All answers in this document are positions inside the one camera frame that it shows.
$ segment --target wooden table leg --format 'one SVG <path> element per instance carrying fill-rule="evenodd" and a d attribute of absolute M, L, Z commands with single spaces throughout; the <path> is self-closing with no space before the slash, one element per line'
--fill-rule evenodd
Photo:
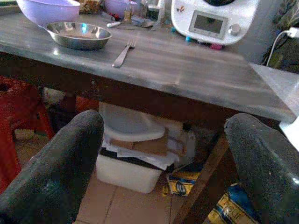
<path fill-rule="evenodd" d="M 173 223 L 200 224 L 204 222 L 228 187 L 236 180 L 237 171 L 234 159 L 225 135 L 222 134 Z"/>

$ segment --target white plastic bin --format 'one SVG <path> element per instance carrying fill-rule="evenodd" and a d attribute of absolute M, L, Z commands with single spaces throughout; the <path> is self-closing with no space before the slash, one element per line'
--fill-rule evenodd
<path fill-rule="evenodd" d="M 133 163 L 98 155 L 97 178 L 100 181 L 142 192 L 150 193 L 162 170 L 139 166 Z"/>

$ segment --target cloth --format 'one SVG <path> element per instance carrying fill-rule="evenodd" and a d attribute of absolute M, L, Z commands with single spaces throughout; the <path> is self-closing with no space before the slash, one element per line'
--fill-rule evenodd
<path fill-rule="evenodd" d="M 273 19 L 280 30 L 287 30 L 299 23 L 299 0 L 283 0 Z"/>

